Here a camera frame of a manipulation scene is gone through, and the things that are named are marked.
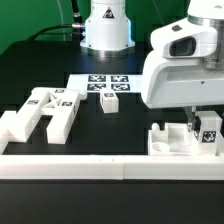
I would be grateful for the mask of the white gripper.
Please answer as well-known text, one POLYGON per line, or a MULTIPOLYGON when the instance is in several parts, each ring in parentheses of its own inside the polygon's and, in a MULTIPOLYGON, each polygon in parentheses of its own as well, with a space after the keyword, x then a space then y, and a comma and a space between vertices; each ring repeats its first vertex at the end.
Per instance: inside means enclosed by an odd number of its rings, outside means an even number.
MULTIPOLYGON (((176 22, 151 34, 153 50, 142 74, 141 97, 150 108, 220 105, 224 103, 224 71, 207 69, 203 59, 217 49, 212 27, 176 22)), ((199 138, 199 118, 185 107, 188 131, 199 138)))

